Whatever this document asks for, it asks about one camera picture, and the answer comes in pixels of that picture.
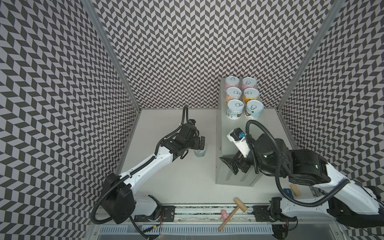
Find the pink toy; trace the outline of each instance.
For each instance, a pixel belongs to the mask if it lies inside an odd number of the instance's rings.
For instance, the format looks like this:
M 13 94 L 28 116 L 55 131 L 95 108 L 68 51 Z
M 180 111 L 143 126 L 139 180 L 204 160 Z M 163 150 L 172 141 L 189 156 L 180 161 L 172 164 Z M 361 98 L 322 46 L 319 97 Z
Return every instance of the pink toy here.
M 223 219 L 224 221 L 228 219 L 227 211 L 224 209 L 221 210 L 221 219 Z

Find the robotic arm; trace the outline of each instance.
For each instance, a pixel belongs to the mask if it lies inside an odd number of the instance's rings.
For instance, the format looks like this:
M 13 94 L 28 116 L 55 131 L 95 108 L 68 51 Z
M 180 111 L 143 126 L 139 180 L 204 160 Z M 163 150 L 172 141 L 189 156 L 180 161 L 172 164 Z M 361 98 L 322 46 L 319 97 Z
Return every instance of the robotic arm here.
M 180 126 L 158 142 L 153 154 L 119 176 L 114 173 L 107 176 L 101 190 L 101 197 L 91 212 L 91 221 L 94 224 L 103 224 L 114 220 L 120 224 L 131 215 L 139 214 L 151 215 L 152 219 L 156 220 L 160 214 L 161 204 L 152 196 L 138 198 L 134 195 L 158 170 L 178 157 L 183 159 L 189 149 L 204 149 L 205 137 L 199 137 L 195 123 L 194 119 L 188 119 L 188 107 L 185 106 Z M 100 205 L 109 214 L 109 218 L 96 219 L 96 211 Z
M 257 125 L 264 133 L 257 139 L 249 134 L 249 126 Z M 282 139 L 275 139 L 259 122 L 250 120 L 243 132 L 240 128 L 227 135 L 239 149 L 232 158 L 220 158 L 234 174 L 246 173 L 251 165 L 255 172 L 274 176 L 279 192 L 269 208 L 272 220 L 294 217 L 331 217 L 339 223 L 355 227 L 383 227 L 384 208 L 376 187 L 363 187 L 337 171 L 319 154 L 310 150 L 289 150 Z M 279 177 L 299 185 L 314 186 L 328 192 L 325 196 L 298 201 L 280 186 Z

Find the wooden mallet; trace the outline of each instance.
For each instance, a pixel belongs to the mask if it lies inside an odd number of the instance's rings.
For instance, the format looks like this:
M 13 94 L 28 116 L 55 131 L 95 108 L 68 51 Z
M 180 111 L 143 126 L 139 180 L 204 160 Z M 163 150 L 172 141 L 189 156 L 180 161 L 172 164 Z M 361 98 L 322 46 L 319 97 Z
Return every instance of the wooden mallet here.
M 245 206 L 244 203 L 242 201 L 240 201 L 240 199 L 238 199 L 237 197 L 235 198 L 235 203 L 236 203 L 237 207 L 233 210 L 231 215 L 229 215 L 228 219 L 225 220 L 223 222 L 223 224 L 218 228 L 219 232 L 223 229 L 223 227 L 227 224 L 227 222 L 229 222 L 229 220 L 233 217 L 233 215 L 237 212 L 238 209 L 241 209 L 241 211 L 243 211 L 243 212 L 247 211 L 248 207 Z

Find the geometric wallpaper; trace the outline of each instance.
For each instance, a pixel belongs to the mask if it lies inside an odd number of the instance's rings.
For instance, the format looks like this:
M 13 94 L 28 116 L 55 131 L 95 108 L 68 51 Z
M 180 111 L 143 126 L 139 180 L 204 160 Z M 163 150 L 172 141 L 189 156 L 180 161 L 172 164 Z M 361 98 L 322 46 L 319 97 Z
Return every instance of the geometric wallpaper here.
M 79 0 L 1 1 L 0 239 L 82 237 L 133 120 Z
M 220 78 L 280 101 L 333 0 L 93 0 L 142 108 L 215 108 Z
M 300 148 L 364 186 L 378 186 L 382 199 L 383 27 L 383 2 L 347 0 L 282 111 Z M 383 234 L 384 228 L 368 231 Z M 368 235 L 348 232 L 352 239 Z

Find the small container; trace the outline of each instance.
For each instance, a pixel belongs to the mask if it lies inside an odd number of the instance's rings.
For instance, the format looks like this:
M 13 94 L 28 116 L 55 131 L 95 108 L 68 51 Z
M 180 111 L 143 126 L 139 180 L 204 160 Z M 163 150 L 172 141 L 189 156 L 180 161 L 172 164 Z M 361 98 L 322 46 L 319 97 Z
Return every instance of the small container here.
M 247 107 L 245 108 L 245 117 L 250 120 L 257 120 L 260 117 L 263 109 L 264 105 L 262 102 L 257 100 L 249 100 Z
M 260 97 L 260 92 L 255 88 L 247 88 L 244 91 L 243 100 L 245 104 L 248 103 L 249 100 L 257 100 Z
M 204 157 L 205 155 L 205 146 L 204 146 L 204 149 L 203 150 L 194 150 L 194 153 L 195 153 L 195 156 L 196 157 Z
M 227 105 L 227 117 L 232 120 L 237 120 L 240 118 L 243 109 L 244 103 L 242 101 L 232 99 L 228 102 Z
M 224 91 L 227 91 L 230 87 L 239 87 L 240 79 L 235 76 L 229 76 L 225 79 Z
M 241 90 L 237 87 L 228 88 L 227 95 L 225 96 L 225 103 L 228 104 L 228 102 L 232 99 L 240 99 L 241 93 Z
M 255 78 L 246 77 L 243 78 L 241 85 L 241 91 L 244 92 L 247 88 L 256 88 L 257 80 Z

